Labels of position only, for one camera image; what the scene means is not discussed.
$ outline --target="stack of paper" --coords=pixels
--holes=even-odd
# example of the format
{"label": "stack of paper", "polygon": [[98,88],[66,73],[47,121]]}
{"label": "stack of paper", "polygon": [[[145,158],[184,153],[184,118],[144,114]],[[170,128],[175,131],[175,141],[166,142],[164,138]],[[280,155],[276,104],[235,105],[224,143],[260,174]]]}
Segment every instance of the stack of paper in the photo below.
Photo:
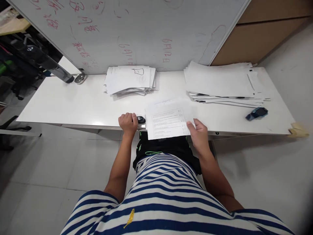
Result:
{"label": "stack of paper", "polygon": [[176,98],[149,105],[145,109],[148,139],[190,135],[186,122],[191,121],[194,124],[192,115],[194,110],[188,105],[189,102]]}
{"label": "stack of paper", "polygon": [[198,102],[259,107],[270,100],[251,63],[204,66],[192,61],[184,74],[189,95]]}
{"label": "stack of paper", "polygon": [[135,92],[145,95],[159,90],[159,73],[148,66],[109,67],[104,81],[104,92],[109,95]]}

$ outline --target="striped shirt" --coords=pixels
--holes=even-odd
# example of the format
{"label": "striped shirt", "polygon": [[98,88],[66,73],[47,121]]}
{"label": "striped shirt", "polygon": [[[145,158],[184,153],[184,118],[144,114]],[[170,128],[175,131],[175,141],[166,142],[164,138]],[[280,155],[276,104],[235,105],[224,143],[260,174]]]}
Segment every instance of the striped shirt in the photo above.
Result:
{"label": "striped shirt", "polygon": [[122,203],[98,190],[81,196],[61,234],[293,234],[264,210],[229,213],[176,156],[146,156],[136,173]]}

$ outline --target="wooden cabinet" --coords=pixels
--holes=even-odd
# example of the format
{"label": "wooden cabinet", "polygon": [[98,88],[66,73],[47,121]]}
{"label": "wooden cabinet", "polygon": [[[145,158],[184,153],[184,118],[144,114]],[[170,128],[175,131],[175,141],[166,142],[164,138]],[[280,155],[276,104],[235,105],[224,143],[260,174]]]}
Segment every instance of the wooden cabinet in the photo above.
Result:
{"label": "wooden cabinet", "polygon": [[311,16],[312,0],[252,0],[237,24]]}
{"label": "wooden cabinet", "polygon": [[252,0],[211,65],[259,63],[312,11],[311,0]]}

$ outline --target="yellow logo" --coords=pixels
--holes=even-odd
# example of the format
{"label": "yellow logo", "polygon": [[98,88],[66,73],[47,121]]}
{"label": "yellow logo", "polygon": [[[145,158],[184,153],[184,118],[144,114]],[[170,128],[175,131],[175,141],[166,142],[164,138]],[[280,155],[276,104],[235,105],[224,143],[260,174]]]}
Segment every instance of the yellow logo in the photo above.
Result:
{"label": "yellow logo", "polygon": [[131,222],[133,222],[134,214],[135,214],[135,208],[131,210],[131,213],[129,215],[129,219],[127,221],[127,224],[124,226],[124,228],[126,228],[127,225],[129,225]]}

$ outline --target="whiteboard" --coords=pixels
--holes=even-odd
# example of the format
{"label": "whiteboard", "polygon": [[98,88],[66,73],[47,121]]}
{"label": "whiteboard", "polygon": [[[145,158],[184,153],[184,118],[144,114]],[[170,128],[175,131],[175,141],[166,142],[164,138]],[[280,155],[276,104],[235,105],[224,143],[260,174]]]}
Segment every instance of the whiteboard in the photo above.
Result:
{"label": "whiteboard", "polygon": [[250,0],[9,0],[75,67],[210,65]]}

